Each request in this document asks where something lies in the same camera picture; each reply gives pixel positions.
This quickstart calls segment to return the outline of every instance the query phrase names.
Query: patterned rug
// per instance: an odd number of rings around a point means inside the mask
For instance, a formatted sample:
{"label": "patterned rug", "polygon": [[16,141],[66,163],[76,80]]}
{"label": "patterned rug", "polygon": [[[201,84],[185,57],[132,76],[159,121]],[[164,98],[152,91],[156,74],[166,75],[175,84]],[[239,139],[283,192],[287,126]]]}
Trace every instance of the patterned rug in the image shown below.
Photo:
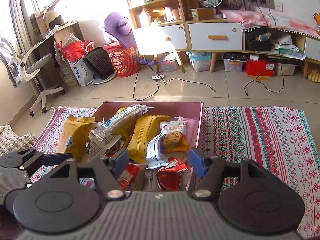
{"label": "patterned rug", "polygon": [[[34,146],[54,153],[62,125],[69,114],[92,116],[96,108],[59,107]],[[271,171],[302,196],[306,212],[298,233],[309,239],[320,235],[320,163],[303,111],[284,107],[205,107],[201,151],[229,162],[243,157]],[[52,168],[42,166],[33,182]],[[226,179],[224,187],[236,183]]]}

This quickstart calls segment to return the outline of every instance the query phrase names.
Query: white drawer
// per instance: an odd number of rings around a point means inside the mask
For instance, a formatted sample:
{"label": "white drawer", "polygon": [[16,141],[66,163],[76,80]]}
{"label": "white drawer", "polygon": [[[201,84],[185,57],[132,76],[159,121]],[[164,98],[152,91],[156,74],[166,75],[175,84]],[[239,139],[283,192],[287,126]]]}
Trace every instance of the white drawer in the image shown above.
{"label": "white drawer", "polygon": [[320,41],[307,38],[304,53],[307,55],[308,58],[320,61]]}
{"label": "white drawer", "polygon": [[[242,50],[241,23],[189,24],[192,50]],[[209,36],[226,36],[225,40]]]}
{"label": "white drawer", "polygon": [[150,26],[133,30],[141,55],[153,55],[187,49],[183,24],[164,27]]}

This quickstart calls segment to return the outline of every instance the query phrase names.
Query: cabinet leg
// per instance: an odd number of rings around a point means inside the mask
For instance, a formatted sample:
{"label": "cabinet leg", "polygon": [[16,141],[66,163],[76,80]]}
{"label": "cabinet leg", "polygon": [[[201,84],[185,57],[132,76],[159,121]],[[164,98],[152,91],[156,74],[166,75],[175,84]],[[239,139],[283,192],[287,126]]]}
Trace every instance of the cabinet leg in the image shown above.
{"label": "cabinet leg", "polygon": [[159,62],[158,62],[158,55],[157,55],[157,54],[154,54],[154,55],[153,55],[153,60],[156,61],[156,64],[155,64],[155,66],[156,66],[156,72],[159,73]]}
{"label": "cabinet leg", "polygon": [[309,62],[306,60],[304,62],[304,68],[303,68],[303,77],[308,78],[308,68],[309,68]]}
{"label": "cabinet leg", "polygon": [[177,60],[177,62],[178,62],[178,65],[179,65],[181,71],[182,71],[183,73],[185,73],[186,70],[184,69],[183,62],[182,62],[182,60],[181,60],[181,57],[180,57],[179,53],[180,53],[180,52],[175,52],[174,54],[175,54],[176,60]]}
{"label": "cabinet leg", "polygon": [[210,72],[214,71],[214,68],[216,66],[216,60],[217,60],[217,53],[213,52],[211,57]]}

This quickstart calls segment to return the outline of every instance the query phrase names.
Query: black basket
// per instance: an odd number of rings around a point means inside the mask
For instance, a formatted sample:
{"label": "black basket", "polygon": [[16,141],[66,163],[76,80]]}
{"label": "black basket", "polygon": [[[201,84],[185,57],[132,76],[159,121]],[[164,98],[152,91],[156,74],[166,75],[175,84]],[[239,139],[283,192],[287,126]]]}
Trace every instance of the black basket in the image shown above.
{"label": "black basket", "polygon": [[115,69],[110,60],[108,52],[102,47],[97,47],[83,57],[83,62],[100,79],[105,80],[110,77]]}

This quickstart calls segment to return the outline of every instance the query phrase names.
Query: tiled floor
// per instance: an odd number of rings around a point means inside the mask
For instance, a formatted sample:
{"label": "tiled floor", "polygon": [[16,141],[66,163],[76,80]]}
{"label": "tiled floor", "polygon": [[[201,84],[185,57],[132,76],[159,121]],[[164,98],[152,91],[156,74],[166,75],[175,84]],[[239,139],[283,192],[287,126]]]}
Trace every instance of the tiled floor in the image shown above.
{"label": "tiled floor", "polygon": [[[159,91],[148,100],[157,101],[198,101],[204,106],[285,106],[303,110],[307,116],[309,126],[317,148],[320,149],[320,84],[303,79],[301,73],[284,77],[284,89],[280,93],[271,93],[263,85],[253,82],[247,86],[249,96],[244,93],[244,86],[252,80],[246,73],[225,72],[222,62],[218,63],[214,73],[196,73],[190,65],[186,66],[186,73],[177,70],[165,73],[165,80],[181,78],[189,81],[202,82],[192,84],[179,80],[170,81],[166,86],[159,81]],[[143,66],[137,78],[135,98],[143,99],[153,94],[157,89],[156,82],[150,80],[154,72]],[[136,75],[127,78],[115,78],[100,85],[86,87],[72,87],[65,95],[52,95],[47,102],[47,109],[57,106],[98,107],[104,101],[133,101],[132,94]],[[271,90],[282,88],[282,77],[271,77],[263,80]],[[13,130],[23,135],[29,132],[38,136],[49,121],[52,112],[41,113],[39,105],[34,110],[34,117],[24,113]]]}

